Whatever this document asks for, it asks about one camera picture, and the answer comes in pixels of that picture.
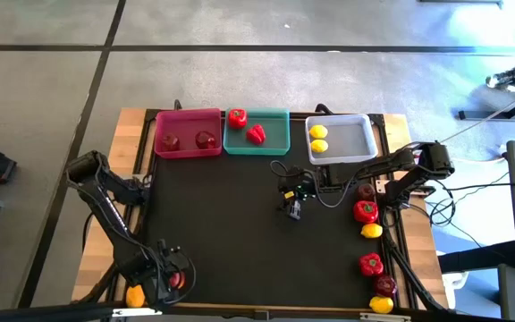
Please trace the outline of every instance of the gray floor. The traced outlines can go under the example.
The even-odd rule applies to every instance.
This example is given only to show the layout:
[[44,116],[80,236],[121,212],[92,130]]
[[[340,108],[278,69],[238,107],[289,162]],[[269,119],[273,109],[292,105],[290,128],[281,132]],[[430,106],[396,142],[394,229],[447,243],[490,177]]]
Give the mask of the gray floor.
[[[115,0],[0,1],[0,44],[102,44]],[[383,1],[128,1],[115,44],[294,44],[379,46],[515,46],[493,4]],[[19,162],[0,187],[0,309],[14,305],[55,186],[98,53],[0,53],[0,149]],[[112,53],[81,152],[108,153],[123,107],[288,107],[312,111],[407,115],[413,140],[438,140],[468,126],[462,108],[493,110],[514,96],[487,89],[484,77],[515,56],[370,53]],[[515,140],[515,123],[485,123],[448,142],[454,157],[488,159]],[[450,186],[490,182],[505,164],[457,163]],[[497,196],[492,214],[478,205]],[[513,239],[510,194],[484,190],[459,204],[457,221],[480,242]],[[66,303],[80,259],[87,208],[72,192],[65,206],[35,305]],[[443,233],[465,239],[452,229]]]

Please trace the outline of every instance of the teal tray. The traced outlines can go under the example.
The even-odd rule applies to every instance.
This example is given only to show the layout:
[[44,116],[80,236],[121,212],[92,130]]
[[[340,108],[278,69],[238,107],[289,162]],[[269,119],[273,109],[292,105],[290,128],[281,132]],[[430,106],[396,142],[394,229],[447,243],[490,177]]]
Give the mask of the teal tray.
[[[248,112],[248,125],[241,130],[228,126],[225,112],[224,149],[231,155],[246,156],[284,156],[290,150],[290,111],[281,108],[251,108]],[[266,132],[266,142],[257,146],[246,139],[246,131],[254,124],[260,123]]]

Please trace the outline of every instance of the wooden table frame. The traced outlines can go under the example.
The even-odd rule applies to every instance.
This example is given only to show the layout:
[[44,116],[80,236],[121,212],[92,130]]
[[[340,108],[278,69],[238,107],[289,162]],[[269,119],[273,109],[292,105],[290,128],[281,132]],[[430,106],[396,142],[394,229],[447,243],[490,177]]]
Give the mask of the wooden table frame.
[[[145,174],[148,170],[148,160],[150,159],[150,154],[152,152],[155,126],[150,126],[148,129],[144,128],[146,114],[146,109],[124,108],[119,116],[108,161],[113,172],[122,177],[128,177],[131,174]],[[384,114],[383,117],[386,142],[388,143],[390,152],[410,143],[409,128],[404,115]],[[380,135],[379,132],[374,132],[376,138],[380,140],[380,137],[378,137]],[[140,164],[135,167],[141,137],[146,138],[146,148]],[[403,172],[398,172],[394,174],[394,178],[399,179],[403,175]],[[422,208],[425,207],[424,200],[421,198],[411,197],[410,202]],[[123,206],[118,205],[117,207],[121,212],[123,212]],[[135,221],[138,217],[138,212],[137,208],[131,211],[131,229],[136,225]],[[421,283],[434,296],[434,298],[441,305],[447,307],[442,274],[438,264],[435,252],[435,243],[428,218],[413,209],[402,210],[401,216],[403,222],[401,229],[404,232],[412,269],[417,274]],[[393,239],[398,241],[399,234],[395,231],[392,231],[392,234]],[[79,273],[72,292],[73,300],[78,300],[89,293],[90,289],[112,264],[112,254],[113,246],[111,242],[106,237],[97,220],[93,218],[89,226],[87,244],[81,258]],[[400,268],[396,263],[393,265],[394,274],[399,285],[399,306],[401,308],[409,308],[410,292],[407,292],[407,286],[404,282]],[[123,292],[124,280],[123,278],[119,278],[118,284],[114,289],[114,299],[123,299]],[[421,309],[424,308],[420,301],[418,301],[418,307]],[[369,311],[369,309],[294,308],[279,306],[218,305],[207,303],[178,303],[174,306],[173,310],[183,311],[188,309],[200,309],[202,311],[208,311],[208,314],[211,314],[211,310],[216,309],[229,309],[229,311],[249,309],[254,311],[275,311],[276,313],[290,312],[293,313],[291,314],[293,317],[304,314],[308,314],[308,317],[311,317],[323,312],[359,314],[363,311]],[[276,316],[280,317],[283,316],[283,314],[276,314]]]

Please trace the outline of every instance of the plastic container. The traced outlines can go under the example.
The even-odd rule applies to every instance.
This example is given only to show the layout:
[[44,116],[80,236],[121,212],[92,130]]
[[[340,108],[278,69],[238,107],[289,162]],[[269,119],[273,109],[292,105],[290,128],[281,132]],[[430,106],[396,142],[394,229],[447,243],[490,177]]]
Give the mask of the plastic container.
[[[208,131],[215,136],[215,148],[198,148],[196,134]],[[164,151],[162,138],[174,134],[180,141],[178,151]],[[156,115],[154,151],[163,158],[210,157],[222,153],[222,120],[219,108],[165,111]]]
[[[231,155],[246,156],[284,156],[291,147],[290,111],[281,108],[251,108],[248,112],[248,124],[241,130],[228,126],[227,117],[230,110],[225,112],[224,149]],[[246,139],[246,131],[259,123],[266,132],[266,141],[257,146]]]
[[[323,140],[329,148],[323,153],[311,151],[311,141],[315,139],[309,135],[309,129],[314,125],[323,125],[328,130]],[[361,162],[378,153],[371,121],[365,114],[310,116],[305,120],[305,136],[312,165]]]

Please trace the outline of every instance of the white tray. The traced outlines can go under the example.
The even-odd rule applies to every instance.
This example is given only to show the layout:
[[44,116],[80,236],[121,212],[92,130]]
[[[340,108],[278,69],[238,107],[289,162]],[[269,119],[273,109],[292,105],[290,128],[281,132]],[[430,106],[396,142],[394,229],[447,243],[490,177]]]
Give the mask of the white tray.
[[[309,129],[314,125],[323,125],[328,130],[323,140],[329,148],[323,153],[311,151],[314,138],[309,135]],[[312,165],[361,162],[378,153],[371,121],[365,114],[310,116],[305,120],[305,136]]]

